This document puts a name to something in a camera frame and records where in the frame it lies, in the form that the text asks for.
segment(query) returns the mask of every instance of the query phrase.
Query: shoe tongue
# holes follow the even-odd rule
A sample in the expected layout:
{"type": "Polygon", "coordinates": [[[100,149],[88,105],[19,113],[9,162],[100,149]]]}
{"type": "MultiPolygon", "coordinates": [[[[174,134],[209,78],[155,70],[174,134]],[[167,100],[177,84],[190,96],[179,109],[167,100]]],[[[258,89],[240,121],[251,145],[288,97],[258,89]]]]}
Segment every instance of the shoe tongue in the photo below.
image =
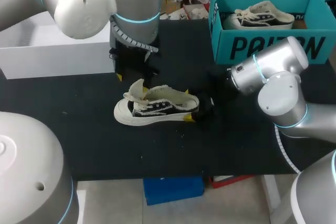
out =
{"type": "Polygon", "coordinates": [[[273,6],[274,5],[267,0],[250,6],[249,10],[252,13],[269,13],[273,6]]]}
{"type": "Polygon", "coordinates": [[[133,83],[130,86],[130,89],[128,90],[128,93],[124,94],[124,98],[133,101],[133,102],[138,102],[138,103],[143,103],[144,97],[146,96],[146,93],[143,92],[143,79],[139,79],[135,83],[133,83]]]}

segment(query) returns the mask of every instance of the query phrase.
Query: black tabletop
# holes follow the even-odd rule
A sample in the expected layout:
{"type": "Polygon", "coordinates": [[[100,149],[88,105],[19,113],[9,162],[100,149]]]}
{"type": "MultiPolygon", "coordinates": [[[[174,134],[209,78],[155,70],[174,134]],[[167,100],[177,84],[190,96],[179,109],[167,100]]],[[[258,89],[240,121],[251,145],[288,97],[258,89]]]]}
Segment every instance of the black tabletop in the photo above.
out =
{"type": "MultiPolygon", "coordinates": [[[[214,65],[207,20],[160,23],[160,70],[152,85],[186,90],[206,79],[214,65]]],[[[336,103],[336,78],[329,64],[302,75],[306,100],[336,103]]],[[[164,122],[143,127],[119,124],[115,104],[136,79],[114,73],[0,79],[0,110],[34,117],[58,137],[78,180],[293,173],[274,126],[260,112],[256,95],[216,106],[198,123],[164,122]]],[[[282,137],[299,169],[336,148],[319,140],[282,137]]]]}

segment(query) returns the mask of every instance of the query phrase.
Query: shoelace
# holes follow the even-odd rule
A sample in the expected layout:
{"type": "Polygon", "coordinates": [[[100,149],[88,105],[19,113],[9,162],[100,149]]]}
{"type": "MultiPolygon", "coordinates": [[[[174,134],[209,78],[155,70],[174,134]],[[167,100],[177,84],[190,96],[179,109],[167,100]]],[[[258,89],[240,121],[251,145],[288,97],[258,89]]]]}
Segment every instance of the shoelace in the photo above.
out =
{"type": "Polygon", "coordinates": [[[246,9],[246,10],[236,9],[235,14],[241,15],[241,16],[237,16],[237,18],[239,19],[246,19],[246,20],[260,19],[260,17],[257,14],[250,12],[249,9],[246,9]]]}

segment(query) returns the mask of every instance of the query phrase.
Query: floor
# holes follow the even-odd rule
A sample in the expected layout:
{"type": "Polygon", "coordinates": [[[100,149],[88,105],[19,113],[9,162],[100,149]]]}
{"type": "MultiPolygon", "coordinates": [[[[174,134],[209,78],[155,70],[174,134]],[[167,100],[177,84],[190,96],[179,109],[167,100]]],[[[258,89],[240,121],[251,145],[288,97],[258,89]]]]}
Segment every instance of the floor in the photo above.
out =
{"type": "Polygon", "coordinates": [[[219,189],[202,197],[147,206],[141,179],[79,182],[78,224],[269,224],[260,177],[219,189]]]}

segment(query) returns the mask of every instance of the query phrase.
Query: canvas sneaker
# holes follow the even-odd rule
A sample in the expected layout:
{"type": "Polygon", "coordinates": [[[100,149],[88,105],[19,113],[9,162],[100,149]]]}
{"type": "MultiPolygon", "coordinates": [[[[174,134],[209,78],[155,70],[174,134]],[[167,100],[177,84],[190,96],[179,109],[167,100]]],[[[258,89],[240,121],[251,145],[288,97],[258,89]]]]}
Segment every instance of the canvas sneaker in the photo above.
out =
{"type": "Polygon", "coordinates": [[[126,125],[143,126],[162,121],[184,121],[198,111],[199,99],[167,85],[143,91],[143,79],[136,81],[114,108],[115,119],[126,125]]]}
{"type": "Polygon", "coordinates": [[[291,29],[294,19],[293,15],[276,9],[271,1],[263,1],[246,10],[236,9],[223,26],[227,30],[291,29]]]}

